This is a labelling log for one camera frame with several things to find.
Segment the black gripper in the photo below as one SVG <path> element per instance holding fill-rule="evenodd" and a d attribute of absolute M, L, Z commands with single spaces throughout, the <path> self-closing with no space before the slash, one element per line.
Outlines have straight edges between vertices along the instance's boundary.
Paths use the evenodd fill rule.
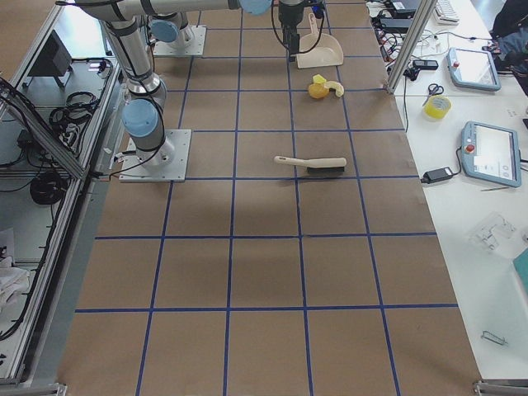
<path fill-rule="evenodd" d="M 300 34 L 298 25 L 304 18 L 305 1 L 303 0 L 280 0 L 278 12 L 284 41 L 287 41 L 288 60 L 294 62 L 299 53 Z"/>

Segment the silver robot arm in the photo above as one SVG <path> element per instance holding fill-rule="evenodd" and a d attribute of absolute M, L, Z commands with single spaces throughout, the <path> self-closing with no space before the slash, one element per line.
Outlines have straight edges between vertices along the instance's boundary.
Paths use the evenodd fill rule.
<path fill-rule="evenodd" d="M 163 167 L 174 161 L 175 148 L 167 136 L 163 108 L 167 89 L 154 71 L 151 53 L 141 31 L 140 18 L 153 28 L 167 27 L 164 42 L 184 42 L 180 31 L 188 27 L 186 14 L 203 8 L 202 1 L 75 1 L 73 5 L 96 18 L 107 34 L 110 47 L 126 76 L 130 101 L 121 122 L 132 139 L 140 167 Z"/>
<path fill-rule="evenodd" d="M 300 54 L 300 34 L 297 26 L 304 18 L 306 1 L 239 1 L 244 12 L 253 16 L 278 11 L 271 17 L 278 21 L 282 35 L 277 39 L 291 61 Z M 201 56 L 205 49 L 205 26 L 193 26 L 185 12 L 152 16 L 146 24 L 148 48 L 153 58 L 183 58 Z"/>

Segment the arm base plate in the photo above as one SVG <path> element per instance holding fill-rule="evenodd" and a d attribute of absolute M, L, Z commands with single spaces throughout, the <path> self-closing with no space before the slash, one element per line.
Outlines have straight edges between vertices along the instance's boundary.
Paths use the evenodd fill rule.
<path fill-rule="evenodd" d="M 148 161 L 151 153 L 138 151 L 129 138 L 127 149 L 134 154 L 125 157 L 125 170 L 119 174 L 119 179 L 122 182 L 185 181 L 191 134 L 191 130 L 165 130 L 165 143 Z"/>
<path fill-rule="evenodd" d="M 206 32 L 206 26 L 188 25 L 184 29 L 177 29 L 174 25 L 154 27 L 156 44 L 153 54 L 161 58 L 202 56 Z"/>

